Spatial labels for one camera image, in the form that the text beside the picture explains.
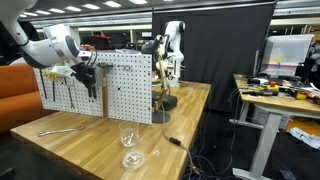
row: desk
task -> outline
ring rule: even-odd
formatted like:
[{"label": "desk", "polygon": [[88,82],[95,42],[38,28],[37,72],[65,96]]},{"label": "desk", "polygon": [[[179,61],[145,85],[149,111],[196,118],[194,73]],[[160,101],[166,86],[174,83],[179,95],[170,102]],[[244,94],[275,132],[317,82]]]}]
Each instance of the desk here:
[{"label": "desk", "polygon": [[[171,89],[178,105],[171,110],[166,123],[168,136],[175,137],[190,148],[195,138],[210,85],[182,82]],[[136,147],[124,148],[119,140],[121,120],[82,114],[58,112],[11,130],[13,136],[38,152],[65,164],[90,179],[179,179],[188,155],[168,142],[162,134],[162,124],[140,124],[140,141]],[[82,131],[38,137],[39,131],[84,126]],[[130,172],[122,167],[122,157],[131,150],[146,156],[145,164]]]},{"label": "desk", "polygon": [[[241,75],[234,75],[238,88],[247,86],[247,79]],[[230,120],[231,122],[238,122],[239,125],[254,127],[262,129],[259,139],[258,147],[256,149],[250,171],[233,168],[233,174],[241,179],[260,180],[268,179],[262,177],[265,165],[267,163],[274,139],[276,137],[280,120],[283,114],[300,117],[319,118],[320,107],[308,101],[295,100],[293,98],[279,98],[279,97],[253,97],[250,95],[242,95],[243,113],[239,121]],[[252,103],[256,107],[268,112],[268,121],[266,125],[256,125],[246,122],[249,104]]]}]

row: floor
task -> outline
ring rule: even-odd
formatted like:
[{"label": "floor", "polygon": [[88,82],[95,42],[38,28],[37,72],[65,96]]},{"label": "floor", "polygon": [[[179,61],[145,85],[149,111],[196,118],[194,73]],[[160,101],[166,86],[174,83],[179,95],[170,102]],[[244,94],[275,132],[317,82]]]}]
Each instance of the floor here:
[{"label": "floor", "polygon": [[[230,163],[234,129],[228,122],[228,114],[211,112],[208,116],[208,113],[204,113],[203,118],[206,121],[203,121],[191,153],[194,165],[201,168],[206,177],[192,176],[191,179],[236,179],[232,177],[232,167],[249,170],[260,130],[236,126],[232,163],[230,168],[217,174]],[[74,171],[33,152],[8,133],[0,134],[0,152],[0,172],[14,167],[17,171],[15,179],[83,179]],[[204,158],[210,161],[216,172]],[[298,180],[314,180],[319,179],[319,167],[318,150],[308,147],[285,132],[280,132],[277,134],[264,175],[281,180],[283,178],[279,170],[289,169]]]}]

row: desk leg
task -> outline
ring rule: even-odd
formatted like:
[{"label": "desk leg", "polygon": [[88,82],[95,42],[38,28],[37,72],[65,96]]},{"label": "desk leg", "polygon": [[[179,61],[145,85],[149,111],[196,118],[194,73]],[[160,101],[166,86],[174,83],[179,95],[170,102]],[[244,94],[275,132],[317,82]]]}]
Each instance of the desk leg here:
[{"label": "desk leg", "polygon": [[246,180],[268,179],[263,177],[262,173],[268,161],[274,139],[276,138],[281,117],[282,114],[269,113],[267,124],[264,126],[259,139],[250,172],[233,168],[233,174],[236,177]]},{"label": "desk leg", "polygon": [[243,103],[242,104],[242,109],[243,109],[243,111],[242,111],[242,114],[240,116],[240,119],[239,120],[230,119],[229,122],[236,123],[236,124],[239,124],[239,125],[242,125],[242,126],[256,128],[256,129],[262,129],[263,128],[262,125],[246,122],[246,118],[247,118],[248,110],[249,110],[249,103],[246,103],[246,102]]}]

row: clear drinking glass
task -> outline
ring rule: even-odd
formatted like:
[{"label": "clear drinking glass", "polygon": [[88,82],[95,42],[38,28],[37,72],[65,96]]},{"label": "clear drinking glass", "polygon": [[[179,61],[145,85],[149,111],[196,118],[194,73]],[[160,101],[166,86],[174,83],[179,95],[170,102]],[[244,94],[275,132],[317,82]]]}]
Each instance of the clear drinking glass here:
[{"label": "clear drinking glass", "polygon": [[139,142],[139,123],[124,121],[119,125],[120,141],[124,147],[133,147]]}]

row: wooden tabletop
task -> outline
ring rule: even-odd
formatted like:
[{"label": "wooden tabletop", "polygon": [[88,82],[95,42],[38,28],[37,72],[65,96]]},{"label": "wooden tabletop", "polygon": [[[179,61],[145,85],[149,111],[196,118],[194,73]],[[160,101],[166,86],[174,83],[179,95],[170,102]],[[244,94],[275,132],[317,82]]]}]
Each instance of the wooden tabletop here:
[{"label": "wooden tabletop", "polygon": [[[182,82],[172,88],[178,105],[171,110],[166,123],[168,136],[190,148],[209,94],[210,85]],[[140,140],[136,147],[124,148],[119,140],[121,120],[58,112],[11,130],[11,133],[83,176],[92,179],[179,179],[186,166],[185,150],[169,143],[162,134],[162,124],[140,124]],[[38,137],[39,131],[84,126],[81,131]],[[122,157],[133,150],[142,151],[145,164],[137,171],[126,171]]]},{"label": "wooden tabletop", "polygon": [[[240,91],[247,91],[242,88],[247,87],[247,79],[242,77],[241,75],[234,75],[234,79],[236,81],[237,87]],[[267,105],[267,106],[274,106],[284,109],[290,110],[297,110],[297,111],[305,111],[311,113],[320,113],[320,106],[312,103],[311,101],[307,100],[296,100],[291,97],[267,97],[267,96],[260,96],[254,97],[247,94],[241,94],[241,99],[243,102],[249,102],[253,104],[260,104],[260,105]]]}]

